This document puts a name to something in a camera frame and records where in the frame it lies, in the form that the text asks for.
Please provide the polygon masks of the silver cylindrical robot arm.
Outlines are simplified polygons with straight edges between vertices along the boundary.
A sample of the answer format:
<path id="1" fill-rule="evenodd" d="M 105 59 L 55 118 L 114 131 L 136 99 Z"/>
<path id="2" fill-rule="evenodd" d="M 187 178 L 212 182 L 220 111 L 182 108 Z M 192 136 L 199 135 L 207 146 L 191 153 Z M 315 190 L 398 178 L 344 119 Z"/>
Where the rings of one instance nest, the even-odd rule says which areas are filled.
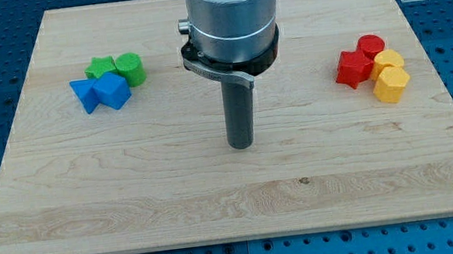
<path id="1" fill-rule="evenodd" d="M 246 62 L 274 40 L 276 0 L 184 1 L 187 18 L 178 22 L 178 31 L 209 59 Z"/>

